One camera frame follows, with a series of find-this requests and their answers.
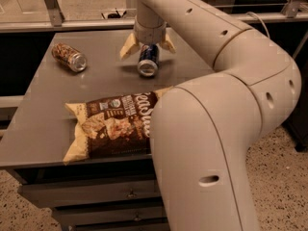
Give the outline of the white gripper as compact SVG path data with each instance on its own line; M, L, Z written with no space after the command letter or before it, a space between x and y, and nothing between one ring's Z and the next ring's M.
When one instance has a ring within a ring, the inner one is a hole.
M140 50L140 42L143 44L158 44L162 49L172 54L176 53L175 46L169 35L166 35L166 22L160 18L151 8L143 2L137 3L134 33L131 33L124 42L119 55L122 60Z

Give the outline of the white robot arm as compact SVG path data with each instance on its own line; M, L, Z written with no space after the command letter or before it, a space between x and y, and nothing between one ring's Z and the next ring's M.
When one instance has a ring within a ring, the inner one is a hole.
M287 119L301 91L293 58L200 0L137 0L135 35L171 27L213 70L157 102L150 148L170 231L259 231L247 149Z

